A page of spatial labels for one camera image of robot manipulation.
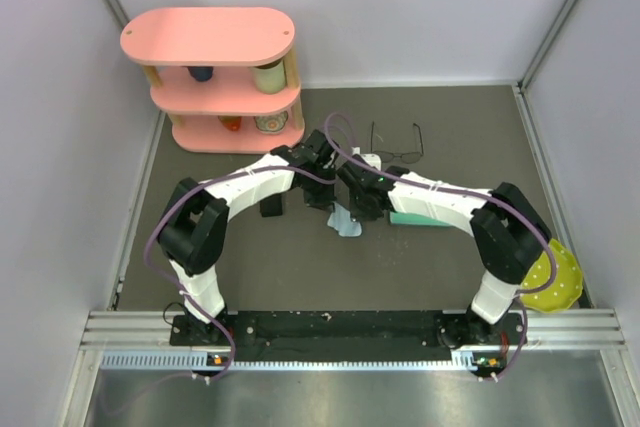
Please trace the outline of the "blue grey glasses case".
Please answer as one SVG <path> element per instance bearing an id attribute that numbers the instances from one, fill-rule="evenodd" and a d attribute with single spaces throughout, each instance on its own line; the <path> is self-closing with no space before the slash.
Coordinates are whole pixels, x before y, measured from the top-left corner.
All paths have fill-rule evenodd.
<path id="1" fill-rule="evenodd" d="M 434 227 L 447 228 L 449 224 L 430 217 L 418 214 L 390 212 L 389 222 L 397 226 Z"/>

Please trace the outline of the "black glasses case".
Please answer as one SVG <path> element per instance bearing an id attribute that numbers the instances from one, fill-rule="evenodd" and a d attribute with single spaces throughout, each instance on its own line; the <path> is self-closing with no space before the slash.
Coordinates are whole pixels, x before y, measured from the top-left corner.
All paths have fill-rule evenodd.
<path id="1" fill-rule="evenodd" d="M 259 211 L 263 218 L 279 217 L 284 214 L 282 194 L 274 194 L 259 202 Z"/>

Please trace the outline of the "thin black wire eyeglasses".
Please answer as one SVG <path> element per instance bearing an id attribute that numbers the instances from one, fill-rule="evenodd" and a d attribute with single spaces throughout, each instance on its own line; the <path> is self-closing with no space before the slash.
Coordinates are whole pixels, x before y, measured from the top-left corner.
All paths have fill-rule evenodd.
<path id="1" fill-rule="evenodd" d="M 400 161 L 404 164 L 415 164 L 425 154 L 421 126 L 413 123 L 410 128 L 400 134 L 384 137 L 375 122 L 370 127 L 370 151 L 377 154 L 383 163 Z"/>

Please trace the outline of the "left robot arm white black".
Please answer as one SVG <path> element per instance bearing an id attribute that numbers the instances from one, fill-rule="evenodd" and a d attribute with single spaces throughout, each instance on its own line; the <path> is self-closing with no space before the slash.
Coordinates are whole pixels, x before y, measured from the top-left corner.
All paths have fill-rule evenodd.
<path id="1" fill-rule="evenodd" d="M 229 222 L 296 188 L 313 207 L 329 209 L 335 199 L 336 156 L 325 135 L 315 130 L 307 140 L 276 147 L 221 178 L 185 178 L 177 184 L 147 241 L 144 260 L 150 260 L 151 244 L 157 243 L 176 274 L 172 282 L 183 297 L 185 316 L 203 342 L 231 337 L 216 273 Z"/>

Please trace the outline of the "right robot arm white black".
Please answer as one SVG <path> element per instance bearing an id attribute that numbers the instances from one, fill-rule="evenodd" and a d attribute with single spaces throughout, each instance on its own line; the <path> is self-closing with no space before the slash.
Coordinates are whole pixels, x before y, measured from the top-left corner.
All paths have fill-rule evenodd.
<path id="1" fill-rule="evenodd" d="M 348 188 L 350 210 L 359 222 L 387 212 L 414 214 L 474 240 L 485 272 L 466 312 L 439 321 L 441 342 L 448 347 L 489 343 L 498 336 L 525 277 L 551 252 L 549 228 L 513 184 L 503 182 L 493 190 L 462 188 L 402 167 L 380 171 L 360 157 L 343 164 L 337 176 Z"/>

